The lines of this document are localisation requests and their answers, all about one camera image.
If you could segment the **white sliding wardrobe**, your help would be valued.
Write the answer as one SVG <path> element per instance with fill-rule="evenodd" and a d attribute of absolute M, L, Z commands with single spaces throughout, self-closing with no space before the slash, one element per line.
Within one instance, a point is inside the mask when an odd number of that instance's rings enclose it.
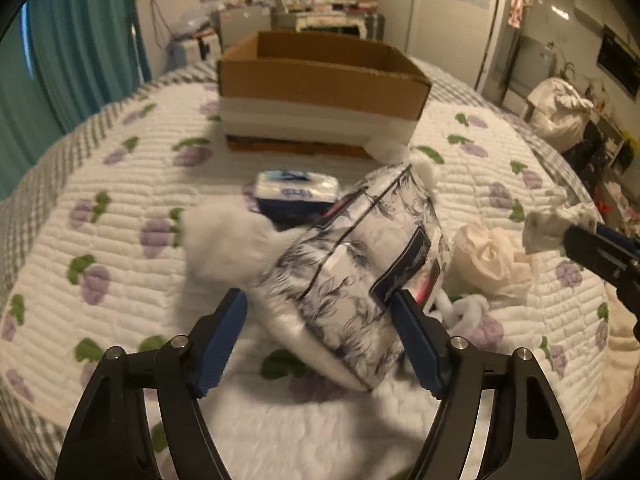
<path fill-rule="evenodd" d="M 476 89 L 486 77 L 506 0 L 378 0 L 383 39 Z"/>

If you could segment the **teal curtain left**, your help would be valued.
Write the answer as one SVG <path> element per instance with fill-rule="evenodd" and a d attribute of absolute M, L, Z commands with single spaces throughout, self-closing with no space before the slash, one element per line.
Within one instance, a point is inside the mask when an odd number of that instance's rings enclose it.
<path fill-rule="evenodd" d="M 150 79 L 136 0 L 27 0 L 1 40 L 1 195 Z"/>

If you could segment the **small white cloth roll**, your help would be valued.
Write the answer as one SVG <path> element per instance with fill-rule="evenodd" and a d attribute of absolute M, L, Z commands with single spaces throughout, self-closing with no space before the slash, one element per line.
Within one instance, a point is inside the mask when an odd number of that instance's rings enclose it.
<path fill-rule="evenodd" d="M 564 188 L 557 186 L 544 192 L 547 203 L 526 214 L 522 245 L 526 255 L 557 250 L 563 245 L 564 234 L 572 226 L 590 233 L 597 231 L 599 213 L 593 204 L 567 206 Z"/>

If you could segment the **white stuffed bag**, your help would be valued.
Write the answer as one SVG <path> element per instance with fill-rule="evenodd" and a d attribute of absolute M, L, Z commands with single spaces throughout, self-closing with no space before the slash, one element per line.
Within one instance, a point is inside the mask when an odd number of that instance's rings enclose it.
<path fill-rule="evenodd" d="M 555 151 L 564 153 L 582 142 L 593 104 L 571 84 L 558 77 L 545 79 L 526 100 L 533 107 L 529 127 Z"/>

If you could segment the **black white patterned tissue pack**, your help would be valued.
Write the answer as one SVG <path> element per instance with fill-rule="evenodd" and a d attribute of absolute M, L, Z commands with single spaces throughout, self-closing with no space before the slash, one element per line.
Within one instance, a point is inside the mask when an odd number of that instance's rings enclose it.
<path fill-rule="evenodd" d="M 430 192 L 402 162 L 370 172 L 250 285 L 272 336 L 340 386 L 375 388 L 402 350 L 386 306 L 431 307 L 451 250 Z"/>

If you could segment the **grey mini fridge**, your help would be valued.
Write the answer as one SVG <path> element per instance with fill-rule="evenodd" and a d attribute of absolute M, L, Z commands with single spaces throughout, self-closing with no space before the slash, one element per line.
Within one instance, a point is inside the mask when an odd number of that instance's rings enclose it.
<path fill-rule="evenodd" d="M 270 6 L 242 6 L 218 12 L 218 37 L 222 52 L 258 32 L 268 32 L 270 29 Z"/>

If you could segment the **grey white cloth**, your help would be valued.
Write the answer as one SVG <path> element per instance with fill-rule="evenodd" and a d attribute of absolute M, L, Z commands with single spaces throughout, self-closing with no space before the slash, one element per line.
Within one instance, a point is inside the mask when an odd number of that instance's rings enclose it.
<path fill-rule="evenodd" d="M 204 200 L 180 214 L 186 270 L 201 282 L 244 288 L 291 244 L 262 214 L 228 197 Z"/>

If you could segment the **brown cardboard box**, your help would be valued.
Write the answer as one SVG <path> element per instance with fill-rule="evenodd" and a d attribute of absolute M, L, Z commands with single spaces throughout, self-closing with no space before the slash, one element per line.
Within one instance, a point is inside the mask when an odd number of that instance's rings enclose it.
<path fill-rule="evenodd" d="M 258 32 L 217 64 L 228 147 L 363 158 L 373 140 L 407 145 L 433 83 L 399 50 L 330 32 Z"/>

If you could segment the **white dressing table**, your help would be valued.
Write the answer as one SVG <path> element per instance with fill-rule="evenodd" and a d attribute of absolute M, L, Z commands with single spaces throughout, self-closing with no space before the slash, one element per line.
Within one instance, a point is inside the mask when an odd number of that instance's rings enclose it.
<path fill-rule="evenodd" d="M 296 1 L 278 3 L 273 11 L 272 28 L 293 32 L 335 32 L 360 39 L 368 36 L 366 16 L 362 13 L 333 10 L 328 4 L 311 6 Z"/>

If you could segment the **cream rolled cloth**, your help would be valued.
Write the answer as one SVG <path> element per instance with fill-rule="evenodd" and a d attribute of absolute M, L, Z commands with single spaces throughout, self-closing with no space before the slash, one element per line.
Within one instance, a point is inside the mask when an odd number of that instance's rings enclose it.
<path fill-rule="evenodd" d="M 532 258 L 522 240 L 478 221 L 458 229 L 452 267 L 466 284 L 493 297 L 525 299 L 533 284 Z"/>

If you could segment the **blue tissue pack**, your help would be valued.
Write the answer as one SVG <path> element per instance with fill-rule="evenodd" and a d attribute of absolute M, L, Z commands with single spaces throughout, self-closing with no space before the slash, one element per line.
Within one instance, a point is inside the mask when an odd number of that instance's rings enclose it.
<path fill-rule="evenodd" d="M 293 170 L 266 170 L 254 184 L 261 214 L 276 223 L 304 223 L 325 214 L 340 196 L 337 178 Z"/>

